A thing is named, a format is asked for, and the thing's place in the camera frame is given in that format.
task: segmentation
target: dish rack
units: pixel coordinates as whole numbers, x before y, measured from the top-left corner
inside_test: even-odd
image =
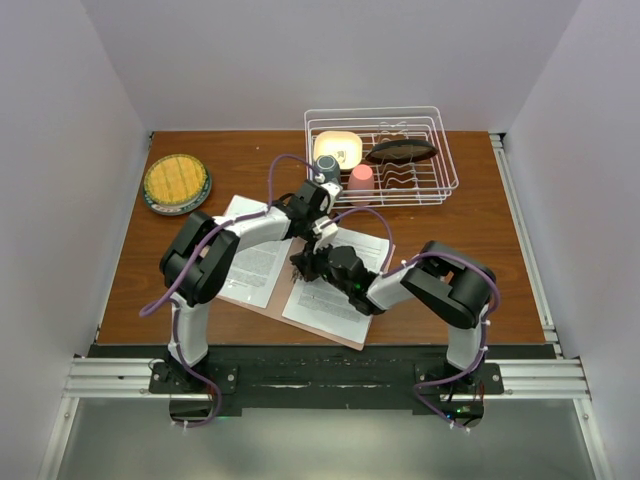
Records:
[[[345,190],[334,208],[440,205],[458,186],[440,111],[436,107],[384,107],[307,110],[304,114],[307,161],[316,137],[328,130],[354,132],[362,139],[362,162],[373,169],[374,190]],[[438,154],[427,160],[375,165],[364,160],[379,143],[400,139],[431,142]],[[342,172],[346,188],[349,172]]]

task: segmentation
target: table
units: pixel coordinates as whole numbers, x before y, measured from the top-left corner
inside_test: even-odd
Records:
[[[543,343],[489,136],[486,132],[449,132],[447,136],[460,178],[453,195],[440,206],[380,210],[394,233],[396,251],[391,265],[410,258],[429,240],[439,240],[470,255],[496,273],[502,291],[503,304],[491,318],[489,342]],[[281,153],[304,156],[304,132],[157,132],[146,168],[174,153],[193,155],[207,166],[213,176],[213,191],[201,208],[220,215],[234,194],[266,201],[271,160]],[[304,166],[295,161],[281,162],[274,182],[276,196],[296,191],[304,178]],[[164,292],[158,264],[185,218],[157,215],[137,197],[97,343],[169,341],[169,306],[150,318],[140,318],[138,311]],[[381,223],[372,215],[351,215],[341,225],[385,236]],[[207,338],[210,344],[330,343],[221,299],[215,299],[211,307]],[[367,337],[368,344],[446,342],[446,325],[418,300],[374,317]]]

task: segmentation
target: book page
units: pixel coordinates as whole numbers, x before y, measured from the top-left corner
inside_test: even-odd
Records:
[[[389,241],[340,228],[332,245],[353,246],[365,266],[378,272]],[[359,313],[349,304],[347,295],[321,278],[313,282],[296,280],[282,316],[356,343],[364,343],[371,324],[371,316]]]
[[[225,215],[257,212],[264,203],[235,195]],[[236,254],[219,296],[266,308],[291,240],[265,242]]]

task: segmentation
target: gray wall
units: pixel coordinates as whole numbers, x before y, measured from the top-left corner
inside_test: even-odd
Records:
[[[449,129],[506,131],[579,0],[82,2],[148,128],[437,105]]]
[[[35,478],[132,206],[142,124],[76,0],[0,4],[0,465]]]
[[[640,3],[583,0],[507,135],[560,340],[618,478],[640,456]]]

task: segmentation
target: open book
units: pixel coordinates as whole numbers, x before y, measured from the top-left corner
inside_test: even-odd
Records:
[[[257,211],[264,204],[234,196],[226,215]],[[333,245],[351,245],[365,266],[379,271],[389,241],[343,228]],[[361,350],[371,325],[347,296],[321,279],[293,280],[289,257],[304,247],[299,239],[268,242],[236,255],[219,296],[268,317]]]

